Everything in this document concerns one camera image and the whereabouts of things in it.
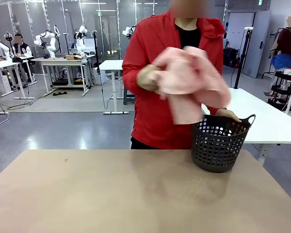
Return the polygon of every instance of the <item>black plastic basket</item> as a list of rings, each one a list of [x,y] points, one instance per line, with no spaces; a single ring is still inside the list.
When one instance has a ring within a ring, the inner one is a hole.
[[[249,119],[235,122],[225,116],[205,115],[193,125],[193,162],[203,170],[226,172],[234,166],[252,123]]]

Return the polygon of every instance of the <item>jacket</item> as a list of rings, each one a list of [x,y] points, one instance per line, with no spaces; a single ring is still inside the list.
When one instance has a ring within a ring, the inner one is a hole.
[[[288,53],[291,55],[291,31],[284,28],[278,36],[277,39],[277,48],[275,55],[281,51],[281,54]]]
[[[206,51],[209,60],[222,73],[224,27],[219,19],[199,18],[201,31],[199,48]],[[160,149],[189,149],[192,146],[191,125],[175,125],[168,100],[137,85],[137,74],[167,47],[181,48],[175,19],[170,10],[162,15],[142,20],[131,38],[123,62],[123,82],[136,95],[135,119],[132,137]],[[211,114],[217,109],[208,108]]]

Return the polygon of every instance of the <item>basket handle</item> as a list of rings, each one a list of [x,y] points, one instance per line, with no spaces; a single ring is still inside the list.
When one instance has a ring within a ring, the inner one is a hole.
[[[254,121],[256,120],[256,115],[255,114],[252,114],[251,116],[249,116],[248,118],[246,118],[246,119],[240,119],[241,121],[246,121],[246,122],[248,122],[249,124],[253,124],[254,123]]]

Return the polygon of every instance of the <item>floor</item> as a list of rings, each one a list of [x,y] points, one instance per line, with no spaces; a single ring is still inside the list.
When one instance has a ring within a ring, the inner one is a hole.
[[[24,89],[25,95],[29,97],[38,98],[44,95],[47,90],[43,76],[36,77],[38,83],[30,85],[29,89]],[[116,90],[120,89],[120,81],[115,81]],[[9,112],[25,112],[25,113],[36,113],[36,112],[104,112],[113,111],[113,100],[108,102],[108,99],[112,96],[112,81],[107,80],[103,84],[103,96],[100,85],[93,86],[89,92],[81,97],[83,88],[77,89],[58,89],[55,93],[66,91],[66,95],[53,96],[52,94],[39,99],[31,106],[25,106],[21,108],[15,108],[15,110],[9,110]],[[6,106],[14,106],[22,104],[25,100],[14,100],[13,97],[20,97],[20,91],[14,92],[10,95],[0,98],[2,104]],[[117,100],[118,111],[134,111],[134,105],[124,105],[123,100]]]
[[[232,71],[228,67],[224,69],[227,83],[230,82]],[[270,89],[270,79],[251,79],[242,75],[239,87],[266,100],[263,92]],[[84,100],[79,100],[78,104],[86,104]],[[0,126],[0,172],[25,150],[129,149],[133,118],[134,112],[111,116],[100,112],[12,112],[10,120]],[[257,158],[258,146],[247,144],[243,149],[249,150]],[[271,146],[264,167],[291,196],[291,145]]]

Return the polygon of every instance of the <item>hand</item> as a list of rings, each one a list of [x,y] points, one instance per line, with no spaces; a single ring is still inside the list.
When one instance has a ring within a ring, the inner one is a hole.
[[[158,88],[156,82],[149,77],[153,71],[159,70],[154,65],[147,65],[137,75],[137,84],[147,91],[156,91]]]
[[[233,119],[236,122],[241,122],[241,120],[239,120],[239,118],[235,115],[235,113],[227,109],[219,109],[216,113],[216,116],[228,117],[228,118]]]

